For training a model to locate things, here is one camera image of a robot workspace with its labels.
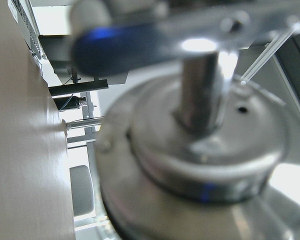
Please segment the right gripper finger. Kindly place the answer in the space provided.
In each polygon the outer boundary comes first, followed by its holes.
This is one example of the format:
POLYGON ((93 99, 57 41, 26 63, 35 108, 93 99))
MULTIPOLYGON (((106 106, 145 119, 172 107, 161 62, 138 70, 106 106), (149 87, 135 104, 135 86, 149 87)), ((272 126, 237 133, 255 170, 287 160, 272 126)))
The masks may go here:
POLYGON ((175 42, 154 24, 96 27, 71 47, 76 68, 88 76, 109 76, 177 59, 175 42))

